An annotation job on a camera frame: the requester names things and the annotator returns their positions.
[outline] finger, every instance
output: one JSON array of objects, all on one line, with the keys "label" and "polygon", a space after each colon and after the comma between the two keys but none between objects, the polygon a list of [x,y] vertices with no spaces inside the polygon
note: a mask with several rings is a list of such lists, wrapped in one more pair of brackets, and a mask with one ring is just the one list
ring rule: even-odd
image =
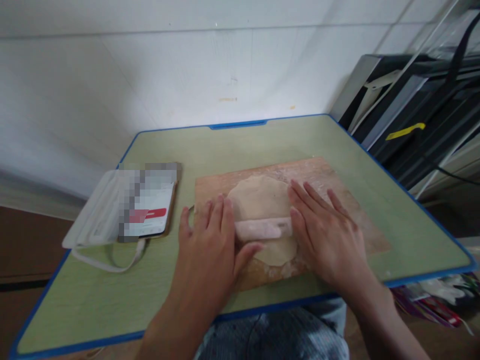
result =
[{"label": "finger", "polygon": [[308,181],[305,181],[303,183],[303,187],[305,188],[305,191],[308,193],[308,195],[311,196],[313,200],[315,200],[322,208],[324,208],[327,211],[333,211],[333,207],[326,202],[323,197],[320,196],[318,192],[315,191],[315,189],[308,183]]},{"label": "finger", "polygon": [[330,198],[330,201],[331,201],[331,204],[333,205],[333,208],[335,210],[337,210],[340,214],[342,214],[343,216],[347,217],[348,219],[352,220],[352,218],[350,217],[350,214],[349,212],[347,211],[346,208],[344,208],[344,206],[342,205],[340,199],[337,197],[337,194],[335,194],[335,192],[332,190],[332,189],[328,189],[326,191],[326,194],[328,195],[328,197]]},{"label": "finger", "polygon": [[209,225],[210,210],[212,208],[212,200],[208,200],[203,206],[198,209],[195,216],[195,229],[205,230]]},{"label": "finger", "polygon": [[223,216],[221,218],[220,232],[228,241],[235,241],[234,207],[228,197],[223,202]]},{"label": "finger", "polygon": [[309,233],[307,231],[307,224],[302,214],[293,206],[290,208],[291,227],[293,228],[293,234],[300,245],[307,253],[311,254],[314,251],[314,246],[310,240]]},{"label": "finger", "polygon": [[192,229],[189,225],[190,211],[188,207],[184,207],[180,215],[180,227],[178,229],[178,241],[184,241],[192,235]]},{"label": "finger", "polygon": [[261,242],[246,243],[235,256],[235,265],[233,267],[233,276],[236,279],[240,272],[247,266],[254,255],[265,249],[265,245]]},{"label": "finger", "polygon": [[317,215],[325,213],[325,209],[320,206],[307,192],[303,187],[300,186],[295,180],[291,181],[291,187],[295,190],[298,197]]},{"label": "finger", "polygon": [[222,224],[222,215],[224,212],[224,196],[223,194],[218,194],[218,197],[215,201],[215,206],[211,211],[210,222],[208,223],[209,229],[220,230]]},{"label": "finger", "polygon": [[318,218],[318,216],[310,207],[308,207],[308,205],[299,197],[297,192],[291,186],[288,187],[287,194],[290,203],[301,213],[307,225],[313,226],[315,219]]}]

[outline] yellow tag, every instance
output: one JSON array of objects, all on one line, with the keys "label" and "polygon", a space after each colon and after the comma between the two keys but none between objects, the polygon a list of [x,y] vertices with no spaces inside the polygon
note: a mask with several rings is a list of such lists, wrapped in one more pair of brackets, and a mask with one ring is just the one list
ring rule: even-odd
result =
[{"label": "yellow tag", "polygon": [[423,130],[423,129],[425,129],[425,126],[426,125],[423,122],[416,123],[415,125],[407,127],[403,130],[392,132],[390,135],[388,135],[386,137],[385,140],[388,141],[388,140],[396,139],[396,138],[402,137],[404,135],[410,134],[414,129],[422,129]]}]

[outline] rolling pin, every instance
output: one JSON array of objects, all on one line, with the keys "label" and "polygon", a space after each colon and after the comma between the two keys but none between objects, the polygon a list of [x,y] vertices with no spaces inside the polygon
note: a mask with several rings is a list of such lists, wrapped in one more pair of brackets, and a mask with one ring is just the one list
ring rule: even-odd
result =
[{"label": "rolling pin", "polygon": [[238,239],[243,242],[290,237],[293,235],[292,219],[277,217],[235,222]]}]

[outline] blue table edge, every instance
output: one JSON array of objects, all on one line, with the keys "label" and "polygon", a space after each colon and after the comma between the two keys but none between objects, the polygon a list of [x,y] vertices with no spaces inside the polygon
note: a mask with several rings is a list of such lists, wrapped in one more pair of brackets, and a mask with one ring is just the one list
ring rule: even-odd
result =
[{"label": "blue table edge", "polygon": [[[467,257],[470,259],[470,264],[467,266],[462,266],[462,267],[456,267],[452,269],[445,269],[445,270],[440,270],[440,271],[435,271],[435,272],[429,272],[421,275],[415,275],[415,276],[408,276],[404,277],[401,279],[396,279],[396,280],[390,280],[384,282],[386,286],[389,288],[395,288],[399,287],[401,285],[406,285],[410,283],[416,283],[424,280],[429,280],[429,279],[434,279],[434,278],[441,278],[447,275],[452,275],[452,274],[461,274],[461,273],[466,273],[466,272],[471,272],[474,271],[478,268],[477,262],[475,261],[474,257],[465,249],[465,247],[456,239],[454,238],[428,211],[425,210],[425,208],[401,185],[397,179],[395,179],[385,168],[375,159],[354,137],[352,137],[347,130],[345,130],[330,114],[327,113],[320,113],[320,114],[312,114],[312,115],[301,115],[301,116],[288,116],[288,117],[277,117],[277,118],[272,118],[272,119],[265,119],[265,120],[254,120],[254,121],[242,121],[242,122],[231,122],[231,123],[221,123],[221,124],[213,124],[213,125],[197,125],[197,126],[185,126],[185,127],[172,127],[172,128],[166,128],[166,129],[157,129],[157,130],[144,130],[138,132],[133,140],[131,141],[130,145],[125,151],[125,154],[120,159],[120,162],[116,166],[118,169],[120,164],[124,161],[125,157],[129,153],[130,149],[132,148],[132,145],[134,144],[135,140],[137,137],[142,134],[142,133],[152,133],[152,132],[157,132],[157,131],[165,131],[165,130],[178,130],[178,129],[190,129],[190,128],[205,128],[208,127],[211,130],[222,130],[222,129],[234,129],[234,128],[245,128],[245,127],[252,127],[252,126],[262,126],[267,124],[269,121],[274,121],[274,120],[283,120],[283,119],[293,119],[293,118],[305,118],[305,117],[313,117],[313,116],[328,116],[330,119],[333,120],[334,123],[337,124],[337,126],[340,127],[365,153],[368,154],[368,156],[392,179],[408,196],[419,206],[425,214],[428,215],[428,217],[445,233],[448,235],[448,237],[467,255]],[[63,256],[60,264],[58,265],[57,269],[55,270],[55,273],[51,277],[50,281],[45,287],[45,290],[41,294],[40,299],[37,301],[35,304],[35,307],[33,308],[30,316],[26,320],[25,324],[23,325],[22,329],[20,330],[20,333],[16,337],[8,358],[11,360],[16,360],[16,359],[22,359],[22,360],[33,360],[33,359],[41,359],[41,358],[47,358],[47,357],[54,357],[54,356],[59,356],[59,355],[65,355],[65,354],[70,354],[70,353],[76,353],[79,351],[84,351],[88,349],[93,349],[93,348],[99,348],[99,347],[105,347],[109,345],[115,345],[119,343],[124,343],[128,341],[133,341],[133,340],[138,340],[141,339],[144,335],[145,331],[137,331],[137,332],[131,332],[123,335],[117,335],[117,336],[112,336],[112,337],[106,337],[98,340],[92,340],[92,341],[86,341],[86,342],[80,342],[77,344],[72,344],[72,345],[67,345],[67,346],[62,346],[62,347],[56,347],[52,349],[47,349],[47,350],[42,350],[42,351],[36,351],[36,352],[30,352],[30,353],[24,353],[24,354],[19,354],[17,352],[17,348],[19,345],[20,340],[22,339],[25,331],[30,325],[30,322],[34,318],[35,314],[37,313],[37,310],[39,309],[40,305],[42,304],[42,301],[44,300],[45,296],[47,295],[50,287],[52,286],[53,282],[55,281],[55,278],[59,274],[62,266],[64,265],[65,261],[67,260],[67,257],[69,256],[70,250],[67,250],[65,255]],[[318,301],[324,301],[328,299],[333,299],[339,297],[338,294],[332,292],[332,293],[327,293],[327,294],[322,294],[322,295],[316,295],[316,296],[310,296],[310,297],[305,297],[297,300],[292,300],[292,301],[286,301],[278,304],[272,304],[272,305],[265,305],[265,306],[260,306],[260,307],[255,307],[251,309],[246,309],[246,310],[240,310],[240,311],[235,311],[235,312],[230,312],[226,314],[220,314],[217,316],[214,320],[214,323],[216,322],[221,322],[221,321],[227,321],[227,320],[233,320],[233,319],[238,319],[238,318],[244,318],[248,316],[254,316],[258,315],[261,313],[269,313],[269,312],[276,312],[280,310],[285,310],[289,308],[294,308],[294,307],[299,307],[299,306],[304,306],[313,302],[318,302]]]}]

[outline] person's right hand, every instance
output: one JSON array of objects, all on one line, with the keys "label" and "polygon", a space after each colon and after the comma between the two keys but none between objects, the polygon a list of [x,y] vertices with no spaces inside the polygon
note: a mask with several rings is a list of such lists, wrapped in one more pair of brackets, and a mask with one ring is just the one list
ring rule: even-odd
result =
[{"label": "person's right hand", "polygon": [[333,190],[327,191],[331,206],[310,184],[303,186],[292,180],[288,198],[293,232],[305,260],[339,293],[356,288],[360,276],[371,274],[361,230]]}]

